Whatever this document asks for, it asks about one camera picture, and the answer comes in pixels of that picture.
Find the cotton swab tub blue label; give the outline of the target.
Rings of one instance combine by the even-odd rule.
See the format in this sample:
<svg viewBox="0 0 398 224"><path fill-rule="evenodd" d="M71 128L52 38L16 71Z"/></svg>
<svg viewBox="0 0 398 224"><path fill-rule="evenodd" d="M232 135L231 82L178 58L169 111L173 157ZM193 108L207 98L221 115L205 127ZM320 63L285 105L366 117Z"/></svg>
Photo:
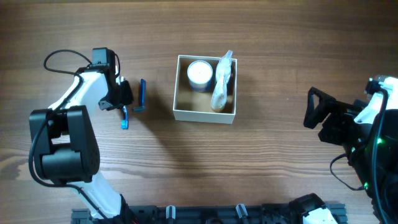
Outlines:
<svg viewBox="0 0 398 224"><path fill-rule="evenodd" d="M188 66L187 77L192 90L208 91L213 78L213 69L208 62L196 60Z"/></svg>

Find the clear foamy liquid bottle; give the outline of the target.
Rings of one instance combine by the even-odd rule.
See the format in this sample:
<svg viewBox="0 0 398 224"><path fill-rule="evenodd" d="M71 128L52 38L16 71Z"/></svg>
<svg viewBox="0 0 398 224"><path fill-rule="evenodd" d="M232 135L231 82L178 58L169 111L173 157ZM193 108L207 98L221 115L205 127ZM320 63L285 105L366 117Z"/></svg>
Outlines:
<svg viewBox="0 0 398 224"><path fill-rule="evenodd" d="M228 83L231 76L231 66L232 66L232 55L233 51L228 50L227 53L221 57L220 61L216 67L216 82L218 82L221 78Z"/></svg>

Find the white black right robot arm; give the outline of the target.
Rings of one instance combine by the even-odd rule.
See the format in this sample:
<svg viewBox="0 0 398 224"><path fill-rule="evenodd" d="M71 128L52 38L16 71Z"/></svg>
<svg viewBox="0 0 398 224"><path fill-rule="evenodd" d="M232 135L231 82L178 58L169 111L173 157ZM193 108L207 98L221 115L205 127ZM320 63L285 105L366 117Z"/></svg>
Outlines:
<svg viewBox="0 0 398 224"><path fill-rule="evenodd" d="M322 142L342 146L341 157L355 170L371 198L380 223L397 223L397 109L389 108L391 94L381 85L369 84L369 103L350 105L312 87L308 91L303 125L322 124Z"/></svg>

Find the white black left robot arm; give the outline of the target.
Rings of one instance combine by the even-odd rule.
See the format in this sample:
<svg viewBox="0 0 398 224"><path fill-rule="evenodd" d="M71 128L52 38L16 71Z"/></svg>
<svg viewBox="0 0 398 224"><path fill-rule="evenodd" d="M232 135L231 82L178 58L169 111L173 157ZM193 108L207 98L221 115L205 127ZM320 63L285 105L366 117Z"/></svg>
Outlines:
<svg viewBox="0 0 398 224"><path fill-rule="evenodd" d="M121 78L118 55L94 48L88 64L73 72L73 84L46 109L29 116L31 177L49 188L70 189L88 207L93 223L138 223L124 197L100 171L100 150L90 116L95 108L121 110L133 101Z"/></svg>

